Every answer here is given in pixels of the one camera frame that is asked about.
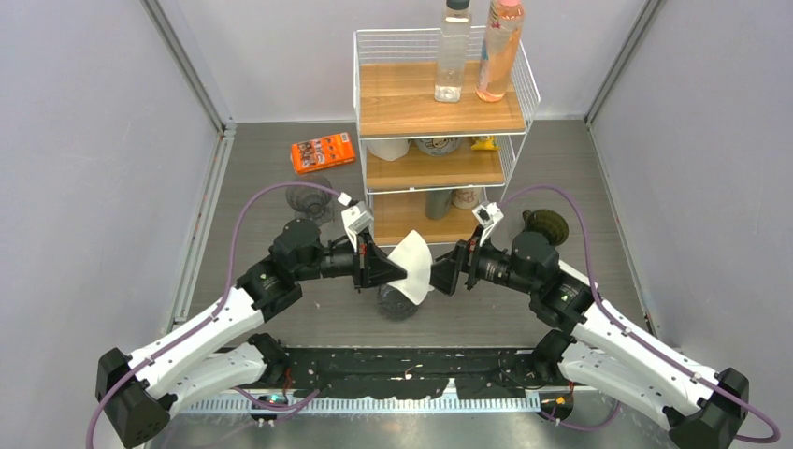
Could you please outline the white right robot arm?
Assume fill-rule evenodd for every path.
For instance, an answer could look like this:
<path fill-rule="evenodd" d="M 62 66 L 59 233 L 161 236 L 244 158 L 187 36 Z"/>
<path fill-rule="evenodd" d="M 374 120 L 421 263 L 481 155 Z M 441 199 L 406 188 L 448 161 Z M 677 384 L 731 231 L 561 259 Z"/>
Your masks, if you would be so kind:
<path fill-rule="evenodd" d="M 543 382 L 596 388 L 654 421 L 680 448 L 727 448 L 737 436 L 747 412 L 726 395 L 747 400 L 746 377 L 703 366 L 607 300 L 596 302 L 588 278 L 561 261 L 543 234 L 522 232 L 501 251 L 477 230 L 436 259 L 430 284 L 450 296 L 460 274 L 467 288 L 487 281 L 529 296 L 529 308 L 551 327 L 533 360 Z"/>

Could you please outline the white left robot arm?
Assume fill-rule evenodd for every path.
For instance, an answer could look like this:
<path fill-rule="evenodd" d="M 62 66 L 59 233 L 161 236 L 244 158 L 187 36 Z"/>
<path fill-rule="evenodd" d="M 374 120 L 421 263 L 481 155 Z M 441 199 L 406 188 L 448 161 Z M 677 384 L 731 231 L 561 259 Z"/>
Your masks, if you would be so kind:
<path fill-rule="evenodd" d="M 226 342 L 293 305 L 302 296 L 301 282 L 349 277 L 361 290 L 408 276 L 374 243 L 367 226 L 356 225 L 322 243 L 315 222 L 294 219 L 274 239 L 268 255 L 233 280 L 214 305 L 130 354 L 113 347 L 101 355 L 92 420 L 104 415 L 121 444 L 135 448 L 168 424 L 180 398 L 170 387 Z"/>

